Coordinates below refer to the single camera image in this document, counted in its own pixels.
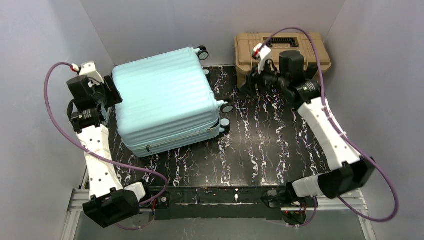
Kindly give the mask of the tan plastic toolbox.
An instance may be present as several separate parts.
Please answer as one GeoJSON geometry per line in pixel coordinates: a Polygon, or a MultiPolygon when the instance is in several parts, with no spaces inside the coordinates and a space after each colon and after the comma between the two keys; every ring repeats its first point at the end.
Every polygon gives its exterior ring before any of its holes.
{"type": "MultiPolygon", "coordinates": [[[[318,32],[309,34],[315,44],[320,57],[320,64],[323,73],[326,73],[332,66],[330,56],[325,48],[323,39],[318,32]]],[[[252,57],[255,47],[260,47],[265,42],[270,33],[248,32],[240,33],[234,38],[235,61],[237,73],[237,87],[240,89],[247,81],[247,75],[252,68],[258,65],[258,61],[252,57]]],[[[267,46],[271,49],[271,59],[276,68],[280,69],[279,55],[281,52],[298,51],[303,55],[303,68],[306,70],[309,65],[316,64],[316,57],[312,45],[302,32],[282,32],[274,36],[267,46]]]]}

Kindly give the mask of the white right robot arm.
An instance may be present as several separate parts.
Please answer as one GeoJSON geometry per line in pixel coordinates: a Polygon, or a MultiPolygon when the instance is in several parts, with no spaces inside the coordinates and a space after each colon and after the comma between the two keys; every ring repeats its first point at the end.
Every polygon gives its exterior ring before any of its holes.
{"type": "Polygon", "coordinates": [[[344,141],[345,133],[331,124],[334,117],[324,105],[327,100],[322,97],[321,84],[313,80],[317,65],[304,69],[304,57],[296,50],[279,54],[279,71],[270,50],[254,50],[252,57],[258,65],[248,73],[241,90],[250,96],[267,89],[280,91],[312,130],[330,168],[327,173],[287,183],[279,197],[291,202],[310,196],[334,199],[363,187],[375,167],[344,141]]]}

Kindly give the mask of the light blue suitcase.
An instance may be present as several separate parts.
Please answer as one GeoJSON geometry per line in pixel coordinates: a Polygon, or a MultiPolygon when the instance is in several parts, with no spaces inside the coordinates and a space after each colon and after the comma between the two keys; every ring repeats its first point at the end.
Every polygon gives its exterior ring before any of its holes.
{"type": "Polygon", "coordinates": [[[122,97],[115,107],[125,146],[143,158],[216,138],[220,107],[195,48],[116,66],[112,79],[122,97]]]}

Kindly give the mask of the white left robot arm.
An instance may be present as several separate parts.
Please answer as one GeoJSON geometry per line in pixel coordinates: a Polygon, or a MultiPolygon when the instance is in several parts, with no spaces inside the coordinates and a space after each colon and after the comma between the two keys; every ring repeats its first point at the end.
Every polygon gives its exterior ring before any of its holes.
{"type": "Polygon", "coordinates": [[[118,179],[109,145],[109,111],[123,99],[111,77],[79,75],[67,81],[73,96],[67,115],[80,145],[86,150],[89,199],[85,215],[106,228],[140,214],[140,202],[151,196],[142,181],[123,186],[118,179]]]}

